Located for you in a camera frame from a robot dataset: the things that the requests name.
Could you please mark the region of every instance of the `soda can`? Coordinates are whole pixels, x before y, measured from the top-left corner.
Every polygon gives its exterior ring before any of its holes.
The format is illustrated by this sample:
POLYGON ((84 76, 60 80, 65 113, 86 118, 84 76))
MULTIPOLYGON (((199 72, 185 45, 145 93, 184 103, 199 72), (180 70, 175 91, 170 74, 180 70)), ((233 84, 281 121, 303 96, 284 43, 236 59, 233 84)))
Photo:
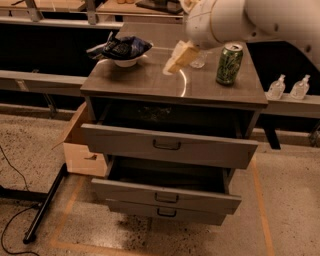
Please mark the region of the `soda can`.
POLYGON ((235 82, 243 56, 242 45, 227 43, 222 49, 216 81, 222 85, 235 82))

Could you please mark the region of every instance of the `speckled floor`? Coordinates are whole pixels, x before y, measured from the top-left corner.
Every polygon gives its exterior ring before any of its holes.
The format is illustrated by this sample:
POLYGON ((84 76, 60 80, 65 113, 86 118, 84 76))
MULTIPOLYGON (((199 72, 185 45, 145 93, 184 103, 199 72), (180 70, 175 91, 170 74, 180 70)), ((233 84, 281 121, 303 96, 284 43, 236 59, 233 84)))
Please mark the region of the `speckled floor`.
MULTIPOLYGON (((26 177, 31 191, 47 192, 64 163, 52 146, 72 113, 49 119, 47 110, 0 105, 0 145, 26 177)), ((282 150, 272 150, 260 130, 259 147, 247 170, 230 186, 241 195, 235 215, 221 227, 127 216, 109 212, 90 186, 90 177, 70 174, 59 187, 35 242, 22 240, 34 210, 19 215, 3 242, 10 251, 39 255, 280 255, 320 252, 320 149, 307 134, 279 133, 282 150)), ((22 177, 0 154, 0 185, 24 189, 22 177)), ((0 232, 31 203, 0 199, 0 232)), ((0 248, 0 255, 7 255, 0 248)))

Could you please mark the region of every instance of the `white bottle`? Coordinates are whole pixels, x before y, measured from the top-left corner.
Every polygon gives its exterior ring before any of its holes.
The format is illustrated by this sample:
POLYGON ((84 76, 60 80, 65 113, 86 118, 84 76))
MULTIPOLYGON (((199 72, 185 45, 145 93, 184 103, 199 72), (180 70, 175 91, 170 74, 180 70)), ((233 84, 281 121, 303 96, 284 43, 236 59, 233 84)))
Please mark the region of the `white bottle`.
POLYGON ((281 75, 277 81, 274 81, 267 92, 267 98, 278 100, 281 98, 286 85, 284 83, 285 75, 281 75))
POLYGON ((306 75, 301 81, 294 84, 290 96, 297 100, 302 100, 309 90, 309 75, 306 75))

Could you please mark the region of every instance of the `drawer cabinet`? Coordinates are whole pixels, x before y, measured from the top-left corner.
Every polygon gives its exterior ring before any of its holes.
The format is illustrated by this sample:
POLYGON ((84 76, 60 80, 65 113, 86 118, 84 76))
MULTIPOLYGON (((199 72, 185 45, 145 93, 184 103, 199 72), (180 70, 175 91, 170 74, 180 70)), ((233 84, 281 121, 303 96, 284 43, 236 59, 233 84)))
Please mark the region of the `drawer cabinet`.
POLYGON ((241 197, 229 183, 257 148, 248 137, 267 100, 248 55, 241 83, 216 84, 220 52, 171 77, 162 74, 163 49, 127 69, 110 60, 94 68, 81 87, 92 123, 81 129, 108 161, 92 185, 111 211, 212 225, 235 213, 241 197))
POLYGON ((226 193, 228 169, 164 161, 112 157, 106 179, 93 179, 97 195, 110 210, 141 212, 154 217, 189 220, 216 216, 221 224, 241 202, 226 193))

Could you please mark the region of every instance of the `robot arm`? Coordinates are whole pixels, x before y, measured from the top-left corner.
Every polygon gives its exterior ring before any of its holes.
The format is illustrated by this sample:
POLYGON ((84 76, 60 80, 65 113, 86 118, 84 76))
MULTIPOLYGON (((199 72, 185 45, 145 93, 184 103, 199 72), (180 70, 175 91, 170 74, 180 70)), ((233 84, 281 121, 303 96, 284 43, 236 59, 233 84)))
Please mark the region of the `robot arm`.
POLYGON ((200 0, 191 10, 180 1, 188 13, 186 34, 200 49, 228 41, 283 40, 320 70, 319 0, 200 0))

